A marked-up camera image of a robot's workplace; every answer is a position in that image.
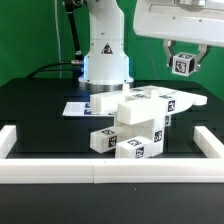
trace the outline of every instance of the black cable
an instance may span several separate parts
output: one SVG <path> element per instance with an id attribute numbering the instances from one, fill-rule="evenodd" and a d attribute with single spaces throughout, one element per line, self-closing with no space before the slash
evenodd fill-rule
<path id="1" fill-rule="evenodd" d="M 78 33 L 77 33 L 77 28 L 75 24 L 75 19 L 72 13 L 68 13 L 68 19 L 70 23 L 70 28 L 72 32 L 72 39 L 73 39 L 73 44 L 76 52 L 80 52 L 80 44 L 79 44 L 79 38 L 78 38 Z"/>
<path id="2" fill-rule="evenodd" d="M 72 69 L 47 69 L 47 70 L 41 70 L 39 72 L 70 72 Z"/>
<path id="3" fill-rule="evenodd" d="M 52 67 L 59 66 L 59 65 L 71 65 L 71 62 L 70 61 L 69 62 L 59 62 L 59 63 L 52 63 L 49 65 L 44 65 L 44 66 L 38 68 L 37 70 L 35 70 L 34 72 L 31 72 L 30 74 L 28 74 L 26 76 L 26 78 L 32 79 L 38 72 L 43 71 L 46 68 L 52 68 Z"/>
<path id="4" fill-rule="evenodd" d="M 75 50 L 75 59 L 83 60 L 83 54 L 79 44 L 78 32 L 75 24 L 75 18 L 73 12 L 75 9 L 80 8 L 82 5 L 75 6 L 73 0 L 64 0 L 65 10 L 68 14 L 69 25 L 72 33 L 73 45 Z"/>

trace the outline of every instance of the white block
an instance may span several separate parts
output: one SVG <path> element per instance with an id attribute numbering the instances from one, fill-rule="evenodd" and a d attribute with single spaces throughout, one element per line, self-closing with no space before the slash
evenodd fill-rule
<path id="1" fill-rule="evenodd" d="M 171 126 L 171 115 L 166 115 L 165 116 L 165 127 L 170 127 Z"/>
<path id="2" fill-rule="evenodd" d="M 122 93 L 127 94 L 130 91 L 130 85 L 128 83 L 124 83 L 122 86 Z"/>
<path id="3" fill-rule="evenodd" d="M 164 95 L 164 94 L 176 92 L 176 90 L 174 90 L 174 89 L 169 89 L 169 88 L 160 87 L 160 86 L 153 86 L 153 85 L 141 86 L 138 88 L 133 88 L 131 90 L 133 90 L 133 91 L 141 90 L 141 91 L 143 91 L 143 94 L 149 95 L 150 97 L 154 96 L 154 93 L 155 93 L 154 91 L 158 91 L 158 95 Z"/>
<path id="4" fill-rule="evenodd" d="M 0 159 L 5 159 L 16 142 L 16 126 L 6 125 L 0 131 Z"/>
<path id="5" fill-rule="evenodd" d="M 116 146 L 115 158 L 143 159 L 152 154 L 152 141 L 137 136 L 132 139 L 120 142 Z"/>
<path id="6" fill-rule="evenodd" d="M 194 69 L 191 63 L 195 60 L 197 55 L 180 52 L 173 57 L 172 73 L 176 75 L 189 76 Z"/>
<path id="7" fill-rule="evenodd" d="M 135 136 L 143 136 L 149 139 L 153 138 L 153 122 L 154 120 L 141 122 L 138 124 L 131 125 Z"/>
<path id="8" fill-rule="evenodd" d="M 159 90 L 155 89 L 151 91 L 151 98 L 159 97 Z"/>
<path id="9" fill-rule="evenodd" d="M 93 183 L 94 164 L 83 159 L 4 159 L 0 160 L 0 183 Z"/>
<path id="10" fill-rule="evenodd" d="M 164 143 L 164 128 L 155 129 L 154 136 L 152 139 L 152 157 L 163 153 L 163 143 Z"/>
<path id="11" fill-rule="evenodd" d="M 184 94 L 186 97 L 189 97 L 193 100 L 193 105 L 195 106 L 202 106 L 207 104 L 207 97 L 198 95 L 198 94 L 193 94 L 193 93 L 186 93 L 179 91 L 179 94 Z"/>
<path id="12" fill-rule="evenodd" d="M 90 96 L 90 108 L 92 113 L 106 114 L 117 111 L 119 102 L 125 101 L 125 94 L 121 91 L 94 94 Z"/>
<path id="13" fill-rule="evenodd" d="M 115 112 L 114 113 L 114 126 L 115 127 L 120 127 L 120 126 L 124 126 L 124 125 L 126 125 L 126 124 L 117 120 L 117 112 Z"/>
<path id="14" fill-rule="evenodd" d="M 117 119 L 127 125 L 133 125 L 152 120 L 158 116 L 165 116 L 167 102 L 161 99 L 139 99 L 120 103 Z"/>
<path id="15" fill-rule="evenodd" d="M 223 183 L 222 159 L 120 159 L 94 166 L 94 183 Z"/>
<path id="16" fill-rule="evenodd" d="M 90 148 L 93 150 L 104 153 L 116 147 L 118 142 L 131 138 L 134 133 L 130 127 L 109 127 L 91 133 Z"/>
<path id="17" fill-rule="evenodd" d="M 191 94 L 181 91 L 160 95 L 160 98 L 167 102 L 167 111 L 165 115 L 183 112 L 189 109 L 194 102 Z"/>
<path id="18" fill-rule="evenodd" d="M 206 127 L 195 127 L 194 141 L 208 158 L 224 158 L 224 145 Z"/>

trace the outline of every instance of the black table surface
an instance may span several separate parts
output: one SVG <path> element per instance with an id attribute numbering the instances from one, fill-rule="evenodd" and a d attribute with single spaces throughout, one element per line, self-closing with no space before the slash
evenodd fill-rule
<path id="1" fill-rule="evenodd" d="M 206 106 L 172 116 L 160 157 L 204 157 L 192 141 L 196 125 L 208 127 L 223 142 L 224 105 L 205 88 L 181 81 L 136 81 L 135 85 L 208 96 Z M 99 155 L 88 146 L 89 133 L 111 126 L 112 118 L 61 116 L 66 102 L 89 101 L 89 94 L 69 79 L 14 79 L 1 87 L 0 127 L 17 126 L 18 141 L 8 158 L 113 158 L 113 151 Z M 223 223 L 223 208 L 221 183 L 0 185 L 3 224 Z"/>

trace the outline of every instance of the green background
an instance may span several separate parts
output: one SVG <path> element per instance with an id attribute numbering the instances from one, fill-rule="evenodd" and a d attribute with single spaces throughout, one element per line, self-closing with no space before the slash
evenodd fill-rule
<path id="1" fill-rule="evenodd" d="M 160 80 L 188 80 L 200 83 L 224 100 L 224 49 L 212 47 L 199 72 L 190 77 L 176 76 L 166 67 L 163 41 L 137 37 L 133 31 L 136 0 L 118 0 L 125 14 L 125 52 L 130 58 L 130 75 L 138 80 L 153 80 L 155 75 L 147 50 L 148 42 L 156 73 Z M 58 18 L 62 60 L 73 59 L 74 51 L 62 0 L 58 0 Z M 75 11 L 82 51 L 89 49 L 89 16 L 87 7 Z M 179 51 L 197 53 L 194 44 L 177 43 Z M 43 65 L 58 62 L 54 0 L 0 1 L 0 85 Z M 59 77 L 58 73 L 38 77 Z"/>

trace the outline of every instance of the cable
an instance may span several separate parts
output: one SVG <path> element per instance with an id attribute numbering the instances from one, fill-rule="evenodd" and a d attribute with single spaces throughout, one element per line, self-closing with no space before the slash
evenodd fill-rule
<path id="1" fill-rule="evenodd" d="M 70 72 L 72 71 L 72 69 L 46 69 L 46 70 L 41 70 L 39 71 L 38 73 L 40 72 Z"/>
<path id="2" fill-rule="evenodd" d="M 61 39 L 60 39 L 60 31 L 59 31 L 59 23 L 58 23 L 58 1 L 54 1 L 54 11 L 55 11 L 55 27 L 56 27 L 56 35 L 58 42 L 58 59 L 59 62 L 62 61 L 61 57 Z"/>
<path id="3" fill-rule="evenodd" d="M 38 72 L 41 72 L 46 68 L 52 68 L 52 67 L 60 66 L 60 65 L 71 65 L 71 62 L 70 61 L 69 62 L 59 62 L 59 63 L 52 63 L 52 64 L 49 64 L 49 65 L 44 65 L 44 66 L 38 68 L 37 70 L 35 70 L 34 72 L 31 72 L 30 74 L 28 74 L 26 76 L 26 78 L 27 79 L 32 79 Z"/>
<path id="4" fill-rule="evenodd" d="M 154 73 L 155 79 L 156 79 L 156 80 L 159 80 L 159 79 L 158 79 L 157 72 L 156 72 L 155 64 L 154 64 L 154 62 L 153 62 L 153 58 L 152 58 L 151 50 L 150 50 L 150 47 L 149 47 L 149 43 L 148 43 L 146 37 L 145 37 L 145 44 L 146 44 L 146 47 L 147 47 L 147 52 L 148 52 L 149 59 L 150 59 L 151 65 L 152 65 L 152 69 L 153 69 L 153 73 Z"/>
<path id="5" fill-rule="evenodd" d="M 79 37 L 77 33 L 77 28 L 76 28 L 76 23 L 75 23 L 75 18 L 73 15 L 73 12 L 76 8 L 80 8 L 82 6 L 81 2 L 79 6 L 74 6 L 74 1 L 73 0 L 64 0 L 64 6 L 65 10 L 68 15 L 68 20 L 69 20 L 69 25 L 71 29 L 71 34 L 72 34 L 72 40 L 73 40 L 73 46 L 75 50 L 75 59 L 76 60 L 83 60 L 83 54 L 80 48 L 80 43 L 79 43 Z"/>

